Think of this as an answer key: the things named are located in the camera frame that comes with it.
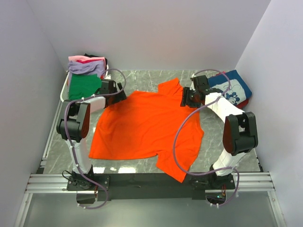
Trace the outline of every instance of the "wall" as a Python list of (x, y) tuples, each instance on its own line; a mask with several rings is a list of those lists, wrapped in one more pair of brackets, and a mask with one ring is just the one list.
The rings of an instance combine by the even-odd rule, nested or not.
[(28, 0), (61, 63), (84, 52), (119, 69), (233, 69), (270, 0)]
[(39, 167), (64, 71), (25, 0), (0, 7), (0, 225), (13, 226)]
[(257, 153), (289, 227), (303, 220), (302, 15), (303, 1), (272, 0), (236, 67), (254, 93)]

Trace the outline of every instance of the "pink cloth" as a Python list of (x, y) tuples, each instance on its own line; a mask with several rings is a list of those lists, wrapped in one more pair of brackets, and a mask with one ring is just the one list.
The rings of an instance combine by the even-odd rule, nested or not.
[(75, 55), (75, 56), (69, 56), (68, 57), (69, 61), (86, 61), (86, 60), (103, 60), (105, 62), (105, 57), (86, 57), (86, 56), (82, 56), (82, 55)]

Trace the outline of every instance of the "purple cloth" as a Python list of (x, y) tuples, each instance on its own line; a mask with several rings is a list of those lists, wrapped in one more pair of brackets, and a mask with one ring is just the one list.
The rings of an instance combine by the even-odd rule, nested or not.
[(68, 70), (70, 72), (68, 78), (68, 84), (71, 84), (71, 75), (94, 75), (97, 74), (97, 77), (101, 78), (105, 68), (104, 61), (92, 61), (88, 63), (80, 63), (76, 61), (70, 61), (68, 63)]

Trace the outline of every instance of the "stack of folded clothes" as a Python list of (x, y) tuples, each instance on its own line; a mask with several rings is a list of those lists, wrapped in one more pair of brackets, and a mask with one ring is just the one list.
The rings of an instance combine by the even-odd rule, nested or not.
[(70, 56), (68, 59), (69, 99), (81, 99), (94, 94), (101, 87), (107, 59), (87, 54)]
[[(252, 92), (236, 70), (225, 72), (225, 74), (231, 81), (231, 89), (225, 93), (224, 97), (242, 109), (248, 104), (248, 99), (251, 97)], [(211, 88), (218, 88), (222, 92), (228, 87), (228, 82), (222, 74), (210, 77), (208, 83)]]

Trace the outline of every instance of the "orange shirt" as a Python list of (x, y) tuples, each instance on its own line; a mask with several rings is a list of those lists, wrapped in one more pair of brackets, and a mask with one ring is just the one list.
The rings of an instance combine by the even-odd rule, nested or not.
[[(126, 100), (109, 106), (101, 115), (90, 158), (123, 160), (158, 155), (156, 166), (183, 182), (172, 146), (178, 128), (195, 108), (180, 107), (183, 88), (177, 78), (158, 85), (158, 92), (134, 91)], [(204, 132), (199, 113), (183, 126), (176, 144), (178, 162), (186, 170), (198, 156)]]

